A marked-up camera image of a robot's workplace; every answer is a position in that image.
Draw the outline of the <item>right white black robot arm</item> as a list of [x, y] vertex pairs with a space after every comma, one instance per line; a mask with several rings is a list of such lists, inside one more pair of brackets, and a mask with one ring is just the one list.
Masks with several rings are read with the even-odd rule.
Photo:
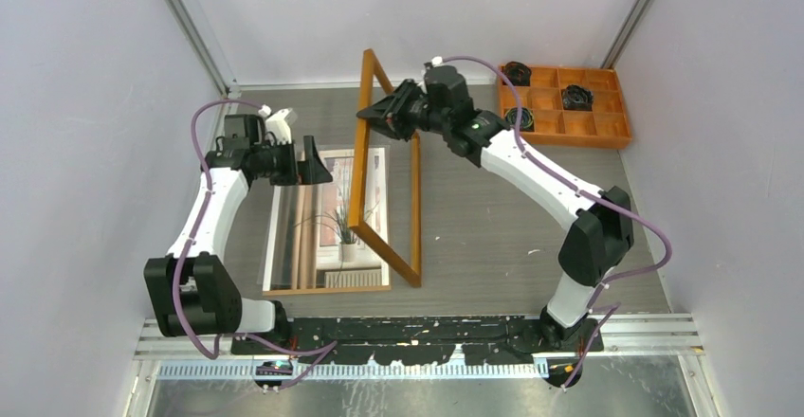
[[595, 290], [633, 246], [628, 194], [585, 182], [521, 142], [510, 122], [475, 106], [450, 65], [430, 67], [422, 82], [403, 81], [356, 115], [391, 139], [441, 136], [454, 154], [508, 181], [558, 222], [566, 232], [557, 256], [562, 275], [537, 328], [554, 351], [574, 344]]

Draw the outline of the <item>orange wooden picture frame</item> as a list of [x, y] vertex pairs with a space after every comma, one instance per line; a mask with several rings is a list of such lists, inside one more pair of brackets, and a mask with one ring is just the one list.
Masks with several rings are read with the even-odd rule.
[[[372, 104], [375, 84], [378, 83], [387, 94], [392, 93], [393, 85], [386, 75], [375, 52], [367, 48], [363, 51], [359, 80], [358, 108], [367, 108]], [[411, 144], [411, 259], [405, 261], [387, 241], [383, 240], [364, 218], [366, 199], [366, 179], [369, 170], [368, 152], [370, 147], [370, 126], [367, 120], [356, 121], [356, 142], [354, 148], [354, 164], [350, 202], [348, 206], [347, 227], [358, 239], [395, 271], [413, 288], [422, 286], [422, 154], [420, 135], [415, 133]]]

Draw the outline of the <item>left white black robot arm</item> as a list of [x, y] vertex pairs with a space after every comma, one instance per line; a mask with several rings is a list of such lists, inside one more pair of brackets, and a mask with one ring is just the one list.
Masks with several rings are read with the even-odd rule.
[[291, 339], [283, 306], [243, 297], [225, 268], [228, 237], [240, 205], [254, 181], [274, 187], [333, 180], [312, 136], [296, 150], [291, 108], [232, 115], [214, 148], [202, 156], [199, 192], [188, 220], [168, 252], [147, 261], [144, 280], [160, 332], [183, 336], [254, 334], [268, 354], [280, 354]]

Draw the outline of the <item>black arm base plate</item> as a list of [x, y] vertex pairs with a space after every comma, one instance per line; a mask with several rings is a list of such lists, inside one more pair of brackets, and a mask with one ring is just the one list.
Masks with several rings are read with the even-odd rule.
[[332, 342], [326, 364], [381, 366], [443, 365], [462, 354], [469, 366], [529, 364], [533, 354], [579, 355], [596, 326], [590, 318], [559, 346], [523, 316], [486, 317], [298, 317], [278, 333], [261, 337], [293, 351], [312, 351]]

